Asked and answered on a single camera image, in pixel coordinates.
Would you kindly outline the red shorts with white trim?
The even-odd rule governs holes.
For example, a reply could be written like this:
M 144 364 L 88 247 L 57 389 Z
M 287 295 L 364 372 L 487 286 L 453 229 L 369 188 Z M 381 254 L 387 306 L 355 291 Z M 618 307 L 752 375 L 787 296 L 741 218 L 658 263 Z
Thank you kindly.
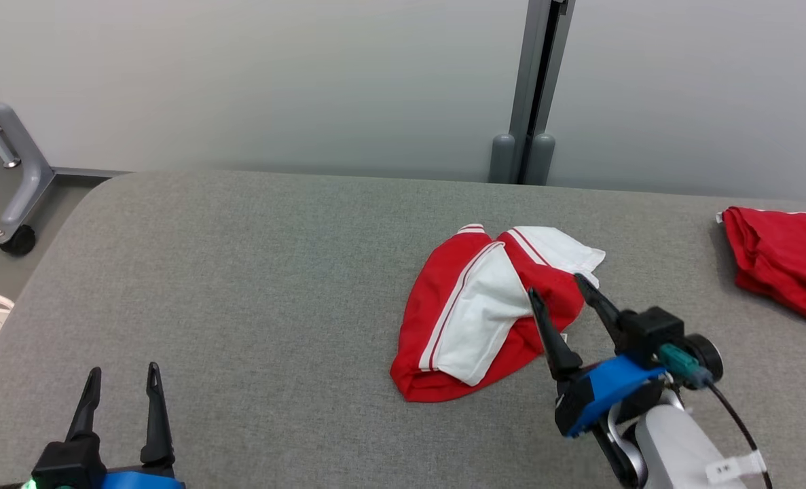
M 735 284 L 806 319 L 806 213 L 731 206 L 716 222 L 737 263 Z

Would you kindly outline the grey partition post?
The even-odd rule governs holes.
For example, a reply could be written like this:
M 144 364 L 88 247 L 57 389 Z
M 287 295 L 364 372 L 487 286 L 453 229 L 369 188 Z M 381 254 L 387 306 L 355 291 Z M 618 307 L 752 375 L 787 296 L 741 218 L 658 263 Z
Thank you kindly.
M 557 140 L 547 123 L 576 0 L 529 0 L 511 121 L 492 141 L 488 182 L 546 185 Z

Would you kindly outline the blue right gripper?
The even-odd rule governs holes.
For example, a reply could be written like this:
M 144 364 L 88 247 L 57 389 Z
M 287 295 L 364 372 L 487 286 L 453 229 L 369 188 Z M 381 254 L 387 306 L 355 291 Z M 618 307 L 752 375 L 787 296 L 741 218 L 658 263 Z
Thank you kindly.
M 615 350 L 625 350 L 628 335 L 621 324 L 620 310 L 585 275 L 574 275 L 574 281 L 586 305 L 595 310 L 610 335 Z M 555 328 L 547 304 L 535 288 L 529 288 L 529 300 L 551 377 L 558 381 L 555 424 L 561 436 L 586 433 L 616 403 L 666 374 L 660 364 L 642 367 L 625 354 L 582 369 L 583 360 Z

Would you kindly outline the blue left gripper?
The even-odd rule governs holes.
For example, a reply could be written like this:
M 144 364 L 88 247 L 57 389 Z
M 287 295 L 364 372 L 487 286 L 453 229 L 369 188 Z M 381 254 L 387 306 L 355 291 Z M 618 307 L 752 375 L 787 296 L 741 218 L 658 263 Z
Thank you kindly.
M 83 392 L 77 403 L 68 433 L 67 441 L 80 437 L 95 436 L 94 415 L 100 402 L 102 369 L 93 367 L 87 377 Z M 146 442 L 140 451 L 140 462 L 144 469 L 173 469 L 175 450 L 172 443 L 172 429 L 166 407 L 166 396 L 156 362 L 148 365 L 146 378 L 148 396 L 148 417 Z M 186 489 L 182 481 L 164 474 L 147 471 L 112 471 L 105 476 L 100 489 Z

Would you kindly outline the grey wheeled stand leg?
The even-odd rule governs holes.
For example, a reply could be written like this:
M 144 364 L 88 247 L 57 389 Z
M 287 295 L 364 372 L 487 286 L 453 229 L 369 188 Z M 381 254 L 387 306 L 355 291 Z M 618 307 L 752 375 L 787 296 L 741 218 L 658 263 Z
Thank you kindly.
M 14 108 L 0 102 L 0 158 L 5 169 L 21 169 L 20 186 L 0 217 L 0 250 L 14 257 L 30 253 L 37 242 L 28 225 L 31 211 L 55 176 Z

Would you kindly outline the red and white t-shirt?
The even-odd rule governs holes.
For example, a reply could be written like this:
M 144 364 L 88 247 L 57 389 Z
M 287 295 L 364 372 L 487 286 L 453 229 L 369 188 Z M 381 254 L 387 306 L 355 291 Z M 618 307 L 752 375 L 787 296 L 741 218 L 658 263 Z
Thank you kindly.
M 555 227 L 515 226 L 490 236 L 478 223 L 462 226 L 416 277 L 391 380 L 406 402 L 442 403 L 514 374 L 545 352 L 529 290 L 563 331 L 585 306 L 574 276 L 597 285 L 605 257 Z

